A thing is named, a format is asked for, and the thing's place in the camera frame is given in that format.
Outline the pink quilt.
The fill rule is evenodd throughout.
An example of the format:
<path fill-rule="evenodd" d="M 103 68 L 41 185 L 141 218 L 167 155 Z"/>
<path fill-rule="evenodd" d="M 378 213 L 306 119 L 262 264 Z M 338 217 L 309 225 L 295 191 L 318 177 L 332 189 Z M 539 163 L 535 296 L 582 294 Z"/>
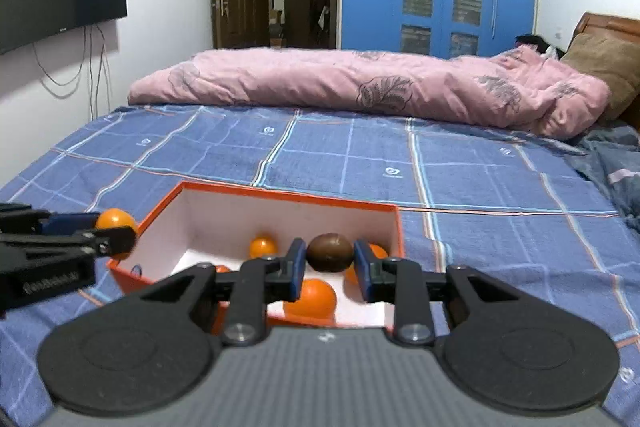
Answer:
<path fill-rule="evenodd" d="M 135 81 L 129 104 L 346 110 L 523 130 L 568 140 L 603 114 L 611 90 L 521 46 L 449 60 L 383 51 L 220 49 Z"/>

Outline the orange cardboard shoe box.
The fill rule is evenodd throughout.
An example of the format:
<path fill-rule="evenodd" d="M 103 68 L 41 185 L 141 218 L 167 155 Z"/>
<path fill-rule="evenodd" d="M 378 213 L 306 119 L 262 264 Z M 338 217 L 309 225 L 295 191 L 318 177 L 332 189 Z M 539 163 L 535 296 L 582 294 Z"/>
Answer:
<path fill-rule="evenodd" d="M 283 256 L 296 237 L 311 242 L 323 233 L 404 253 L 393 205 L 181 182 L 142 220 L 132 253 L 107 268 L 129 294 L 200 262 L 237 270 L 253 255 Z"/>

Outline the blue plaid bed sheet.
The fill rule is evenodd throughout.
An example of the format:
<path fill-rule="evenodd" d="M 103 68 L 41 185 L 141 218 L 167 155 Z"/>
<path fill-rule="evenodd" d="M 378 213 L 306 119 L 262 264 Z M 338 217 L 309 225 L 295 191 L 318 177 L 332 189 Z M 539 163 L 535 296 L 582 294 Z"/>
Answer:
<path fill-rule="evenodd" d="M 182 181 L 389 202 L 427 270 L 472 265 L 603 327 L 620 349 L 606 406 L 639 421 L 639 239 L 566 162 L 521 132 L 399 117 L 189 105 L 116 109 L 1 187 L 50 211 L 145 217 Z"/>

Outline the dark item behind quilt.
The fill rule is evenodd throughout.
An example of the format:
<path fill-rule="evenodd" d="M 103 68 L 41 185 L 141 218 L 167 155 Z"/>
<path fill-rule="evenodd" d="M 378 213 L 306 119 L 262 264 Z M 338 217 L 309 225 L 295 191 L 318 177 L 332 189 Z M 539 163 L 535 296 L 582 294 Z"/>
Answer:
<path fill-rule="evenodd" d="M 562 49 L 557 48 L 556 46 L 552 46 L 552 44 L 548 43 L 544 38 L 537 35 L 520 35 L 515 38 L 515 43 L 517 46 L 529 46 L 533 48 L 538 54 L 545 56 L 552 56 L 561 60 L 561 58 L 566 54 Z"/>

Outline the dark brown passion fruit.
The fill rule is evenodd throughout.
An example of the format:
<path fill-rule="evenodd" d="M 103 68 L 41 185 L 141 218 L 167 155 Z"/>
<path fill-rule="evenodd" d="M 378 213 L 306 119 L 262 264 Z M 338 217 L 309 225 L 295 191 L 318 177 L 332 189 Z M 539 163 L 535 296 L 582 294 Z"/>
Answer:
<path fill-rule="evenodd" d="M 342 272 L 354 261 L 354 247 L 342 234 L 320 234 L 308 244 L 306 261 L 318 272 Z"/>

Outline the brown pillow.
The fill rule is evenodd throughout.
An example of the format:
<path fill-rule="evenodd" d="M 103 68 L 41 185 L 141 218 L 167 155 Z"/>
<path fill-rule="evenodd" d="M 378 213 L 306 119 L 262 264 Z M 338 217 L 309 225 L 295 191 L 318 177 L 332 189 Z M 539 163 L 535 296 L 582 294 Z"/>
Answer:
<path fill-rule="evenodd" d="M 574 38 L 561 61 L 608 85 L 611 98 L 600 117 L 602 122 L 620 118 L 639 95 L 638 42 L 583 32 Z"/>

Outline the grey blue blanket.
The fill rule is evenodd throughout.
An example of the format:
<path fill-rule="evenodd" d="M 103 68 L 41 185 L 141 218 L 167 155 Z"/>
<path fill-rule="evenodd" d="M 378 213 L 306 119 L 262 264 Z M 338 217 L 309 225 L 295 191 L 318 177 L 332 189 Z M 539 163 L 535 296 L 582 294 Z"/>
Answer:
<path fill-rule="evenodd" d="M 568 144 L 576 153 L 565 156 L 567 164 L 591 181 L 627 227 L 639 233 L 639 132 L 615 121 L 611 126 L 594 126 Z"/>

